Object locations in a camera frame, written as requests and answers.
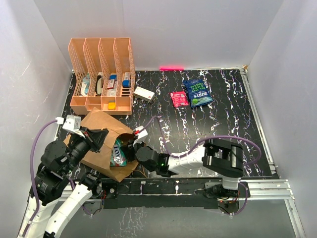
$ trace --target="snack bag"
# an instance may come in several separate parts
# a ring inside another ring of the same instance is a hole
[[[126,166],[127,160],[120,147],[121,141],[119,139],[116,139],[112,148],[110,167]]]
[[[174,107],[178,108],[180,106],[188,106],[188,100],[185,92],[170,93]]]
[[[192,108],[209,104],[213,101],[201,79],[183,81]]]

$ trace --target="brown paper bag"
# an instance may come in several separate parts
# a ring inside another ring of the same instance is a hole
[[[109,133],[105,138],[104,144],[100,149],[99,153],[89,151],[86,156],[81,160],[81,163],[87,165],[94,170],[121,182],[125,177],[129,176],[138,165],[138,162],[128,162],[123,167],[110,167],[110,157],[115,140],[121,134],[133,137],[132,130],[119,122],[117,119],[108,115],[101,110],[94,108],[89,112],[85,118],[81,121],[81,126],[87,127],[88,129],[108,129]],[[64,140],[67,145],[70,139],[70,135]]]

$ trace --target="blue item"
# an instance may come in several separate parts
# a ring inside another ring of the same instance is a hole
[[[183,81],[183,83],[187,89],[190,106],[192,108],[206,105],[213,101],[201,79]]]
[[[115,74],[110,75],[109,79],[114,79],[114,80],[117,80],[117,75],[115,75]]]
[[[122,87],[129,88],[130,87],[130,80],[123,80]]]

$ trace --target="black countertop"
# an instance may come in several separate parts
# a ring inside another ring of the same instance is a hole
[[[183,90],[182,81],[202,79],[214,102],[210,105],[191,109],[190,106],[175,108],[169,93]],[[76,85],[75,75],[72,76],[67,100],[63,110],[63,117],[74,114],[70,108],[70,100]],[[156,98],[152,103],[134,98],[133,112],[130,116],[114,116],[122,123],[134,129],[145,125],[151,117],[160,116],[162,129],[169,150],[179,153],[191,148],[198,139],[208,135],[233,135],[244,137],[255,142],[262,150],[262,157],[255,165],[245,168],[246,177],[270,177],[271,171],[265,155],[258,127],[252,113],[246,89],[238,69],[234,70],[186,70],[186,71],[139,71],[136,72],[136,86],[155,92]],[[165,152],[162,137],[157,122],[152,123],[148,129],[149,138],[146,144],[157,150]],[[64,139],[66,131],[58,129],[57,137]],[[244,147],[244,160],[250,161],[257,156],[256,150],[242,143]],[[92,169],[81,164],[72,175],[79,175]],[[219,175],[206,168],[189,171],[178,177],[219,177]]]

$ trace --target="white cable connector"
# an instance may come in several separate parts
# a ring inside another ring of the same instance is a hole
[[[57,120],[57,124],[59,124],[59,125],[63,125],[64,124],[64,118],[61,118],[61,117],[57,117],[57,118],[55,118],[55,120]]]

